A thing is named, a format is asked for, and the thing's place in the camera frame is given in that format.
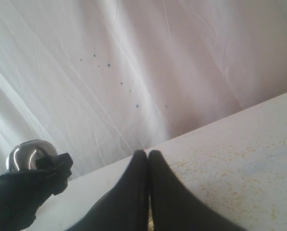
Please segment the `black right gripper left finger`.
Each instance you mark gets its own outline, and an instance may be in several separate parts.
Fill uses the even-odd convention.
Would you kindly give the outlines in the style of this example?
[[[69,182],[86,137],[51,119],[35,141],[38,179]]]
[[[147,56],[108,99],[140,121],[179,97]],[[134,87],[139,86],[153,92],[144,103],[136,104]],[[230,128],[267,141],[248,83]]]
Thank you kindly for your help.
[[[146,231],[149,219],[149,164],[136,150],[117,184],[69,231]]]

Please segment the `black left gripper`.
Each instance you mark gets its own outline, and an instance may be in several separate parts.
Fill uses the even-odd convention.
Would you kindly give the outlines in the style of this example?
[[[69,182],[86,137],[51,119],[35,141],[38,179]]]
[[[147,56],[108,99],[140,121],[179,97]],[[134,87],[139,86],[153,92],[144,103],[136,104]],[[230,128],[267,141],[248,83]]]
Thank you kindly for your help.
[[[36,219],[37,210],[52,196],[62,193],[71,176],[68,153],[36,160],[37,169],[0,176],[0,231],[21,231]]]

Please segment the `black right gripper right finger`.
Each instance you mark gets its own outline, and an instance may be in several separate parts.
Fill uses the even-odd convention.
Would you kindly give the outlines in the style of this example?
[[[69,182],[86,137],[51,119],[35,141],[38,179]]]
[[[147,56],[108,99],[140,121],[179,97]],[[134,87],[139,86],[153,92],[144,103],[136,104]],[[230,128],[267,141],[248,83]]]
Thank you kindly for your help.
[[[231,231],[232,222],[195,197],[170,169],[160,151],[149,153],[155,231]]]

